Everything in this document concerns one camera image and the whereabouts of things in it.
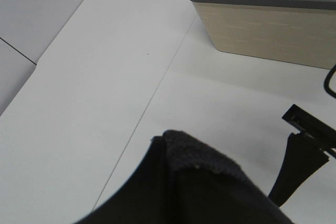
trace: plastic bin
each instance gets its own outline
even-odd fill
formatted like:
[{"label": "plastic bin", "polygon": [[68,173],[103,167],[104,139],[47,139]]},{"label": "plastic bin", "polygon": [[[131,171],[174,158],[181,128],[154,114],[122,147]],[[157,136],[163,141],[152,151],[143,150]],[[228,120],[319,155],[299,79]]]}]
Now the plastic bin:
[{"label": "plastic bin", "polygon": [[191,0],[219,51],[330,69],[336,0]]}]

